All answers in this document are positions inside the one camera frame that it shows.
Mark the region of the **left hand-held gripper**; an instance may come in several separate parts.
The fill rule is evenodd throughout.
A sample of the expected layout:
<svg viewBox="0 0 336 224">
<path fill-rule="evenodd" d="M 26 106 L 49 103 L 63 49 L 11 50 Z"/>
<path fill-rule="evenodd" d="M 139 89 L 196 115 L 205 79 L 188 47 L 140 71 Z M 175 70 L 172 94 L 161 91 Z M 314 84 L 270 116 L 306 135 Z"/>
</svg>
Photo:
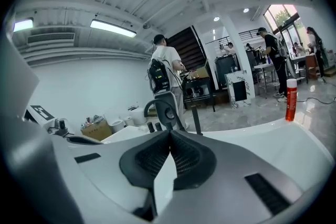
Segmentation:
<svg viewBox="0 0 336 224">
<path fill-rule="evenodd" d="M 1 191 L 19 204 L 19 212 L 47 223 L 83 223 L 56 161 L 51 136 L 24 115 L 38 79 L 1 32 Z M 83 136 L 67 142 L 100 145 Z"/>
</svg>

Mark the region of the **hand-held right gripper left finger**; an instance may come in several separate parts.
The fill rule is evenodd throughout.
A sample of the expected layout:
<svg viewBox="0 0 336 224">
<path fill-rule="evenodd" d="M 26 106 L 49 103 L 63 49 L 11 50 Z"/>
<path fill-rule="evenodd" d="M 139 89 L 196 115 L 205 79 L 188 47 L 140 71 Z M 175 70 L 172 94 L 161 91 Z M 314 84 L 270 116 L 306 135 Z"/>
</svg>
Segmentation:
<svg viewBox="0 0 336 224">
<path fill-rule="evenodd" d="M 51 138 L 55 173 L 55 223 L 170 223 L 171 206 L 158 214 L 150 153 L 168 150 L 169 132 L 110 144 L 71 147 Z"/>
</svg>

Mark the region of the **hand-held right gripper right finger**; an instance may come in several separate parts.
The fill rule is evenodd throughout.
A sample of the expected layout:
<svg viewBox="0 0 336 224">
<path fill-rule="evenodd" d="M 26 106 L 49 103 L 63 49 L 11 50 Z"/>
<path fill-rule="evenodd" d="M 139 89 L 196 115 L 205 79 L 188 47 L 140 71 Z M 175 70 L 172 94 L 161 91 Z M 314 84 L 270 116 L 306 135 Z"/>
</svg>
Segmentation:
<svg viewBox="0 0 336 224">
<path fill-rule="evenodd" d="M 286 174 L 241 146 L 173 131 L 172 199 L 157 223 L 270 223 L 301 198 Z"/>
</svg>

